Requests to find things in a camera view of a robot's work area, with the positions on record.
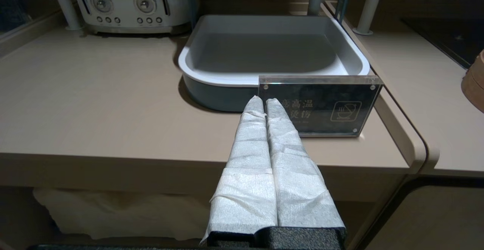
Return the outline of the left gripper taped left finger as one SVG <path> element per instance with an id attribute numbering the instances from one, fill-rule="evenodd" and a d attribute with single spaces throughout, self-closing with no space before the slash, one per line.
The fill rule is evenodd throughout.
<path id="1" fill-rule="evenodd" d="M 240 116 L 228 162 L 210 205 L 203 244 L 213 232 L 253 234 L 277 225 L 266 114 L 258 96 L 248 101 Z"/>

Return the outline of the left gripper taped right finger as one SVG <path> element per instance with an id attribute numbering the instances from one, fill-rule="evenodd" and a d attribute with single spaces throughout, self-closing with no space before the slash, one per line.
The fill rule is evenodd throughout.
<path id="1" fill-rule="evenodd" d="M 282 104 L 268 99 L 266 114 L 279 226 L 345 228 L 321 171 Z"/>

